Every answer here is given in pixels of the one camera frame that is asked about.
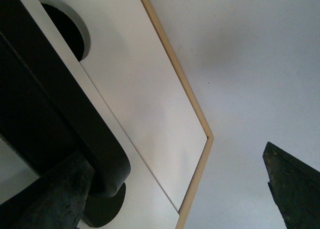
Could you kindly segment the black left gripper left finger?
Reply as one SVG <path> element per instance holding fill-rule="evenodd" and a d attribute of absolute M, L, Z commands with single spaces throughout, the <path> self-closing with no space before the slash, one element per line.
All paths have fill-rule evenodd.
<path fill-rule="evenodd" d="M 2 229 L 76 229 L 95 170 L 76 151 L 0 206 Z"/>

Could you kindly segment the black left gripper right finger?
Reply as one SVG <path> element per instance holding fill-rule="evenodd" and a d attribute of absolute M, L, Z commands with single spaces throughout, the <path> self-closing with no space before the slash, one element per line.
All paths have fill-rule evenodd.
<path fill-rule="evenodd" d="M 271 142 L 262 155 L 268 187 L 288 229 L 320 227 L 320 172 Z"/>

